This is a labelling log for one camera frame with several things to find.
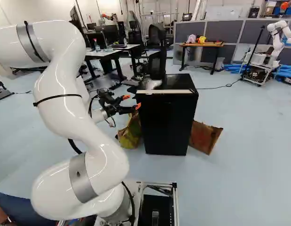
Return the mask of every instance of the black box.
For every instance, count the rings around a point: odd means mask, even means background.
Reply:
[[[186,155],[198,92],[189,74],[167,74],[155,90],[138,90],[145,151]]]

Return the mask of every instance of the black desk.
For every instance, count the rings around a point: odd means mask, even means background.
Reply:
[[[136,47],[139,47],[140,44],[128,44],[127,47],[125,48],[119,48],[119,47],[113,47],[113,49],[119,49],[122,51],[128,51],[131,54],[131,60],[132,60],[132,66],[133,66],[133,72],[134,76],[137,76],[137,66],[136,66],[136,61],[135,61],[135,56],[133,53],[133,49]]]
[[[95,51],[89,51],[89,49],[87,49],[87,53],[85,56],[85,62],[87,63],[88,69],[91,73],[91,80],[96,79],[97,76],[94,73],[93,67],[91,65],[90,60],[95,60],[95,59],[103,59],[103,60],[114,60],[115,64],[116,64],[116,69],[117,69],[117,73],[119,76],[119,80],[123,81],[126,79],[126,77],[122,74],[122,70],[121,70],[121,66],[119,63],[119,53],[122,50],[113,50],[113,52],[95,52]]]
[[[189,74],[167,74],[155,90],[137,90],[148,154],[186,155],[198,92]]]

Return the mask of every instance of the blue jeans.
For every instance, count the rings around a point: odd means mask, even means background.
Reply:
[[[0,193],[0,207],[17,226],[55,226],[56,221],[41,217],[34,211],[29,199]]]

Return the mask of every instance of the white robotic arm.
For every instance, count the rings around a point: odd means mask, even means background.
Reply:
[[[21,68],[50,62],[33,91],[46,126],[88,147],[86,153],[52,166],[35,180],[31,202],[48,219],[108,217],[126,196],[121,181],[129,170],[127,156],[94,124],[106,117],[98,110],[91,119],[85,106],[89,95],[82,80],[76,81],[85,54],[81,33],[66,21],[0,28],[1,64]]]
[[[281,37],[278,33],[278,30],[280,29],[283,31],[285,37],[287,38],[287,43],[291,44],[291,30],[288,27],[286,21],[281,20],[276,23],[269,24],[267,26],[267,30],[270,32],[273,38],[273,47],[274,47],[274,51],[272,52],[270,61],[268,63],[268,65],[270,66],[273,65],[273,61],[277,59],[277,57],[279,56],[279,54],[284,48],[284,43],[281,42]]]

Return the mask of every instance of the person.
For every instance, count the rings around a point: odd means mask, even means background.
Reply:
[[[0,224],[13,226],[56,226],[57,221],[40,216],[34,211],[29,199],[0,193]]]

